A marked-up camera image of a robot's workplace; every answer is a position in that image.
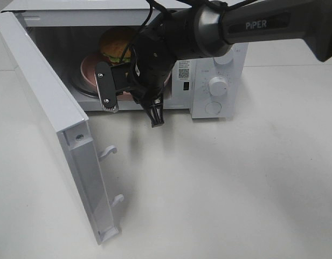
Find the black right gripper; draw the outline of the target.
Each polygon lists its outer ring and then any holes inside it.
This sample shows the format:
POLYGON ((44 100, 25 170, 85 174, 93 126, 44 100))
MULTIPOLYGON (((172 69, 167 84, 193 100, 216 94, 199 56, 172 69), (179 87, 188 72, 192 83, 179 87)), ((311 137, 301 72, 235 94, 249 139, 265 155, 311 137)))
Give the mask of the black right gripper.
POLYGON ((116 96, 127 92, 137 104, 143 104, 152 127, 164 124, 165 81, 177 60, 168 38, 172 36, 173 25, 172 18, 155 18, 141 31, 135 30, 124 49, 120 60, 130 49, 130 62, 114 65, 112 71, 107 62, 96 64, 96 88, 104 111, 116 113, 119 110, 116 96))

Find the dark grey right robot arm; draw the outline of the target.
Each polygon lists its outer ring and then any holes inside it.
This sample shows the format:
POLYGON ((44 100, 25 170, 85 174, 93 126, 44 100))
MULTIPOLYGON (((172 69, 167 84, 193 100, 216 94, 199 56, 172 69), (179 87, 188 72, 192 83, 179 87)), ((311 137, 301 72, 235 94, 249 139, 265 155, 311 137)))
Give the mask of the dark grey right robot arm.
POLYGON ((117 95, 129 92, 152 127, 164 123, 165 81, 179 60, 220 57, 236 43, 297 38, 319 61, 332 57, 332 1, 188 1, 182 11, 149 5, 159 14, 129 41, 130 62, 99 62, 95 78, 103 110, 116 111, 117 95))

